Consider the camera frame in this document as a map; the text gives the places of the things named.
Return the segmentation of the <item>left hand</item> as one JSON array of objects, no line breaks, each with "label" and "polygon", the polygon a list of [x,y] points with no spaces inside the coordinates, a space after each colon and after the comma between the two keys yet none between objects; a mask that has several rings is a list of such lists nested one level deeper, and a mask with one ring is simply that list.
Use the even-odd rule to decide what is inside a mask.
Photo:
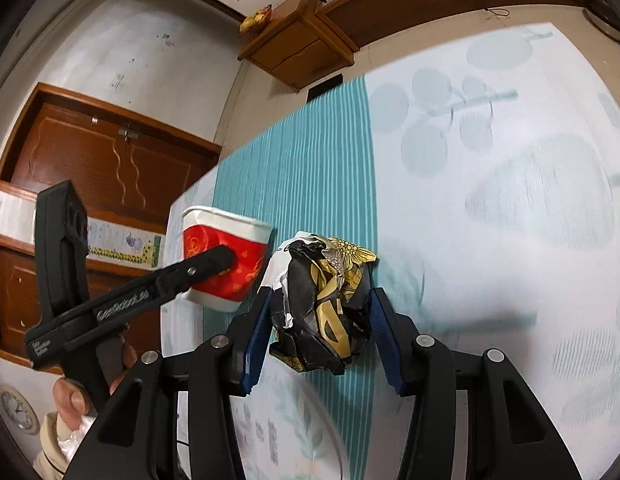
[{"label": "left hand", "polygon": [[[124,375],[138,360],[138,355],[127,341],[122,343],[121,361],[124,371],[109,385],[109,393],[113,394],[120,382],[124,380]],[[68,382],[65,378],[58,378],[52,388],[52,396],[56,406],[57,415],[70,430],[77,430],[82,424],[83,416],[89,414],[92,403],[90,397],[84,392],[83,388],[73,382]]]}]

